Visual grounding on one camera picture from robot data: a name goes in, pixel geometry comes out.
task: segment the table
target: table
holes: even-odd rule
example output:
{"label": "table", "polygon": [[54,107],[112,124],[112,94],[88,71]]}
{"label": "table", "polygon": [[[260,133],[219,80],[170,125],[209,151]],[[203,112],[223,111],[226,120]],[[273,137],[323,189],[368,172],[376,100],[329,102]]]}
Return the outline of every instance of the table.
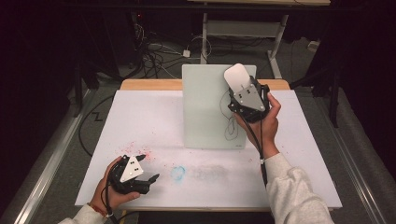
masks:
{"label": "table", "polygon": [[[236,4],[256,4],[256,5],[281,5],[281,6],[328,6],[330,0],[189,0],[193,2],[210,3],[236,3]],[[276,54],[282,40],[283,32],[289,15],[283,15],[280,22],[256,22],[256,21],[210,21],[207,13],[204,13],[202,31],[201,63],[207,63],[207,36],[208,35],[233,35],[233,36],[257,36],[274,37],[275,43],[272,50],[268,50],[268,60],[274,74],[274,78],[282,78],[279,66],[276,62]]]}
{"label": "table", "polygon": [[[289,91],[285,80],[262,79],[260,82],[268,84],[282,104],[276,137],[280,151],[292,165],[307,171],[313,179],[314,190],[320,192],[329,208],[342,206],[294,91]],[[154,91],[161,87],[167,90]],[[244,149],[184,147],[180,90],[181,80],[130,79],[123,82],[92,156],[76,205],[83,205],[91,197],[91,189],[105,169],[104,164],[117,155],[146,154],[147,157],[141,161],[143,169],[148,177],[158,172],[160,178],[151,186],[149,194],[122,205],[121,209],[270,211],[259,154],[249,141]]]}

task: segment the dark background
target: dark background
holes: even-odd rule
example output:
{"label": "dark background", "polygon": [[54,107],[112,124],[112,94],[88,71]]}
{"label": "dark background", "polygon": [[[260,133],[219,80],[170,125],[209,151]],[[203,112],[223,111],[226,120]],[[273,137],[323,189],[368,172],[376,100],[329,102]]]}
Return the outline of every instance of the dark background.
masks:
{"label": "dark background", "polygon": [[[334,0],[332,6],[354,7],[364,2]],[[146,3],[161,4],[164,1]],[[312,40],[321,38],[307,76],[312,76],[328,62],[337,61],[341,87],[378,155],[396,176],[395,168],[391,166],[396,158],[392,147],[396,125],[393,116],[396,103],[396,6],[391,0],[366,3],[368,7],[362,13],[331,19],[324,15],[290,16],[284,38],[285,41],[301,36]],[[143,22],[149,29],[178,36],[179,41],[189,41],[191,33],[200,32],[192,28],[200,27],[194,25],[200,24],[202,19],[197,13],[151,12],[143,15]],[[88,15],[87,19],[87,24],[103,37],[106,16],[96,13]],[[98,69],[108,69],[108,73],[117,75],[114,65],[122,58],[112,55],[114,50],[104,44],[108,37],[101,40],[103,51],[108,52],[106,56],[109,57],[105,61],[110,63],[105,66],[97,54],[90,54],[92,41],[82,24],[76,14],[61,7],[59,1],[12,1],[1,6],[0,168],[4,183],[1,185],[0,214],[7,208],[70,106],[66,96],[73,87],[77,62],[83,58],[83,62],[91,61],[99,67],[87,65],[84,69],[82,75],[89,86],[95,86],[92,73]],[[133,44],[129,39],[114,41],[120,42]],[[305,84],[321,88],[324,90],[322,94],[327,94],[332,85],[332,74],[330,70]]]}

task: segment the sleeve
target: sleeve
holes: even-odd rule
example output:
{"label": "sleeve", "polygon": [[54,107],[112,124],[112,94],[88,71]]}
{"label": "sleeve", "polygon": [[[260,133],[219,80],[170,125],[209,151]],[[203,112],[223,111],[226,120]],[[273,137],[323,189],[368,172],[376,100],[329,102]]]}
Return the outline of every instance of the sleeve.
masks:
{"label": "sleeve", "polygon": [[85,204],[76,214],[71,218],[66,218],[59,224],[90,224],[90,223],[105,223],[106,218],[101,214],[95,212],[89,205]]}
{"label": "sleeve", "polygon": [[304,170],[278,153],[265,160],[267,194],[276,223],[333,223],[326,203],[313,193]]}

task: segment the blue marker mark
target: blue marker mark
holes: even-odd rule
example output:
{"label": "blue marker mark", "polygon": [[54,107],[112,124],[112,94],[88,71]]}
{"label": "blue marker mark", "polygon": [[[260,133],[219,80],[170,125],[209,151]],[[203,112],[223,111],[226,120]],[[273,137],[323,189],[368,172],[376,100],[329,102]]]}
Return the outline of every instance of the blue marker mark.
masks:
{"label": "blue marker mark", "polygon": [[174,167],[171,176],[175,181],[181,181],[184,177],[184,174],[186,174],[186,169],[182,166]]}

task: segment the hand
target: hand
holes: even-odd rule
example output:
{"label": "hand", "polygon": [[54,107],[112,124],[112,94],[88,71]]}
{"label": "hand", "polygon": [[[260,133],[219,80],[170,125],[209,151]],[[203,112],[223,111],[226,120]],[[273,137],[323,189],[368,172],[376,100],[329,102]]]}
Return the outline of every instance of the hand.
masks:
{"label": "hand", "polygon": [[[105,191],[103,190],[106,186],[107,176],[110,172],[111,167],[121,160],[121,157],[116,158],[113,162],[111,162],[106,169],[105,176],[99,181],[98,186],[96,187],[95,193],[93,194],[91,205],[96,206],[101,209],[103,212],[106,212],[106,207],[103,202],[106,201]],[[110,203],[110,207],[112,209],[116,209],[120,204],[127,203],[131,200],[140,197],[138,192],[131,192],[128,194],[120,194],[117,193],[111,186],[108,187],[108,200]]]}
{"label": "hand", "polygon": [[[279,113],[281,107],[279,101],[270,92],[268,92],[267,96],[271,105],[271,109],[268,112],[267,116],[262,121],[249,123],[250,128],[252,129],[260,143],[262,139],[262,153],[265,159],[268,159],[279,153],[275,145],[275,136],[278,127],[276,116]],[[256,146],[253,135],[249,131],[246,123],[238,114],[233,113],[233,115],[236,119],[236,122],[246,131],[248,140]]]}

